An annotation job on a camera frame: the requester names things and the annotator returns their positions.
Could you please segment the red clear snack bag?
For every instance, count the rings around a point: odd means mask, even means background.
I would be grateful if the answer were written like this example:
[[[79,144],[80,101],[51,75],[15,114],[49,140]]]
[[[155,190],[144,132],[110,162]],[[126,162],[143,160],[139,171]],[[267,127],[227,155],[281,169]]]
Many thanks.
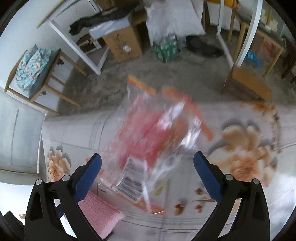
[[[149,214],[165,214],[162,192],[172,171],[198,139],[214,137],[199,106],[171,87],[160,90],[134,76],[116,112],[119,125],[103,149],[99,180],[110,191]]]

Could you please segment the long white shelf table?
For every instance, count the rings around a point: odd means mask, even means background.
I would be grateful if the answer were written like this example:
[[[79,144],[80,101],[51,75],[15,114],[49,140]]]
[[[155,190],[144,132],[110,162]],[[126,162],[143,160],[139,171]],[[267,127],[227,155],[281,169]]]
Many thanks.
[[[69,45],[70,47],[77,51],[78,48],[74,47],[74,43],[70,41],[70,37],[62,32],[60,30],[59,25],[55,22],[55,18],[62,14],[65,10],[70,8],[72,5],[77,3],[77,1],[60,1],[52,10],[40,21],[40,23],[37,25],[37,27],[41,27],[44,23],[48,23],[52,29],[60,35]],[[254,39],[254,36],[258,30],[258,25],[260,22],[261,17],[261,11],[263,6],[263,1],[252,1],[253,7],[251,12],[251,20],[249,24],[249,30],[247,32],[246,40],[243,43],[242,49],[238,49],[238,56],[236,58],[233,58],[230,50],[226,46],[226,43],[224,39],[221,36],[221,29],[223,27],[223,20],[226,16],[225,13],[225,1],[219,1],[219,13],[218,13],[218,23],[217,23],[217,34],[216,37],[222,47],[222,50],[224,51],[224,54],[226,56],[227,62],[230,66],[230,68],[237,66],[240,67],[243,63],[247,52],[249,51],[249,48],[251,46],[251,43]],[[185,27],[187,27],[187,22],[185,21],[185,15],[182,15],[181,17],[176,17],[176,15],[172,12],[172,10],[169,10],[169,13],[166,14],[163,11],[160,11],[160,4],[157,4],[157,6],[154,8],[153,6],[148,7],[148,9],[145,10],[147,13],[147,20],[148,20],[148,26],[152,27],[152,29],[148,29],[149,33],[152,33],[153,31],[155,33],[167,33],[168,30],[171,30],[172,27],[175,27],[177,23],[184,24]]]

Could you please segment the floral tablecloth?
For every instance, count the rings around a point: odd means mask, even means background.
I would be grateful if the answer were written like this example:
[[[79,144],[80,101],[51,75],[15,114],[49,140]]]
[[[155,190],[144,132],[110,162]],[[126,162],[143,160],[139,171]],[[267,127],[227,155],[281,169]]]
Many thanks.
[[[295,107],[143,96],[51,118],[46,178],[94,154],[111,240],[271,240],[295,209]]]

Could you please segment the pink sponge cloth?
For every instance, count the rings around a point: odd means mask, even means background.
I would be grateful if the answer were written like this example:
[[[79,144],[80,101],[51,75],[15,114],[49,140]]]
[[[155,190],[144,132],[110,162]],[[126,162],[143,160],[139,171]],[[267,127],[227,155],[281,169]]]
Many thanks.
[[[100,199],[89,191],[86,197],[78,202],[79,208],[98,235],[105,239],[124,214],[116,207]]]

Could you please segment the wooden chair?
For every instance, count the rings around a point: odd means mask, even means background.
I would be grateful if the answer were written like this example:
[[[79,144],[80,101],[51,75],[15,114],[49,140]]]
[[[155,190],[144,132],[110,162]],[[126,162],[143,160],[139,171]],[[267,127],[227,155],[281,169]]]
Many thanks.
[[[12,81],[15,77],[17,66],[21,62],[21,59],[23,58],[24,55],[25,55],[25,53],[23,53],[23,55],[20,57],[18,62],[12,68],[10,75],[8,77],[8,80],[6,82],[4,92],[8,91],[9,93],[12,93],[13,95],[17,96],[18,98],[20,98],[30,104],[33,104],[33,105],[35,105],[47,112],[57,114],[57,115],[59,114],[57,111],[52,110],[52,109],[36,102],[36,99],[42,94],[42,92],[49,91],[49,92],[55,94],[56,96],[58,96],[59,98],[65,100],[71,104],[74,104],[77,107],[81,107],[81,105],[78,102],[70,99],[69,97],[66,97],[62,92],[59,92],[58,90],[54,89],[53,87],[51,87],[49,85],[50,79],[53,79],[56,82],[58,82],[60,85],[65,86],[65,83],[63,83],[60,79],[58,79],[56,76],[53,75],[56,65],[58,65],[62,62],[61,57],[64,58],[66,61],[68,61],[71,65],[73,65],[73,67],[77,71],[79,71],[82,75],[86,76],[86,72],[82,68],[80,68],[80,66],[78,66],[74,61],[72,61],[61,49],[58,49],[57,51],[55,51],[54,54],[50,57],[49,64],[45,67],[45,69],[38,76],[36,83],[33,85],[33,87],[31,88],[31,90],[29,92],[28,97],[26,97],[25,95],[23,95],[22,93],[20,93],[16,90],[12,89],[10,87],[10,84],[12,83]]]

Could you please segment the black clothes pile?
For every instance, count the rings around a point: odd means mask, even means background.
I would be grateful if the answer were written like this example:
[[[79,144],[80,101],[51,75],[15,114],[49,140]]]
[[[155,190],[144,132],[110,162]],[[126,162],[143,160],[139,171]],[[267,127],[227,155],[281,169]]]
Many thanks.
[[[139,1],[122,7],[113,7],[105,11],[101,11],[93,16],[82,17],[70,25],[69,34],[71,36],[78,35],[83,28],[93,27],[108,21],[119,20],[131,13],[137,6]]]

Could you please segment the grey wooden door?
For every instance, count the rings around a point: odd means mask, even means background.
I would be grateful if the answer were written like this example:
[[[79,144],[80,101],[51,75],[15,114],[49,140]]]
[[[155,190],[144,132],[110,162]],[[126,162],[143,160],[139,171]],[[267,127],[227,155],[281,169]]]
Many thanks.
[[[1,91],[1,169],[37,173],[45,114]]]

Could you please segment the cardboard box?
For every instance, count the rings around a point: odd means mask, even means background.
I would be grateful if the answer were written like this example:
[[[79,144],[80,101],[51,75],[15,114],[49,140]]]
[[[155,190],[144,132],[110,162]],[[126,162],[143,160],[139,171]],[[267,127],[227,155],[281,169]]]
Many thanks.
[[[117,62],[142,56],[142,42],[135,26],[114,31],[103,37]]]

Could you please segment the small wooden side table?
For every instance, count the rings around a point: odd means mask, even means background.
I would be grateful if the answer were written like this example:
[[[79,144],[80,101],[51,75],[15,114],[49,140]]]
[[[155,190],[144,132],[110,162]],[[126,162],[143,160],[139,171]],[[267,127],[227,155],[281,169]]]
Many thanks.
[[[246,64],[239,67],[233,65],[227,76],[221,93],[225,93],[230,90],[237,94],[240,98],[252,98],[258,101],[271,101],[271,89],[263,82],[263,79],[269,75],[271,70],[274,68],[276,62],[280,58],[284,47],[283,42],[277,41],[270,34],[265,33],[263,30],[257,30],[255,34],[255,43],[259,43],[259,48],[253,52],[249,51],[247,55],[251,55],[252,58],[245,58]],[[273,56],[268,68],[263,73],[260,69],[262,68],[262,61],[256,54],[260,52],[260,49],[264,49],[264,43],[270,43],[276,53]]]

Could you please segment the floral blue cushion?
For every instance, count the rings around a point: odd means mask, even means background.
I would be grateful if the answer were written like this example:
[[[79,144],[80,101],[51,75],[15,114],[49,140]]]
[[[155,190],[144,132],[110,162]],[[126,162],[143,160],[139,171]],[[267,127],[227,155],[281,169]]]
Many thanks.
[[[25,52],[15,74],[16,84],[23,93],[29,94],[38,76],[49,63],[53,52],[52,49],[38,48],[37,45]]]

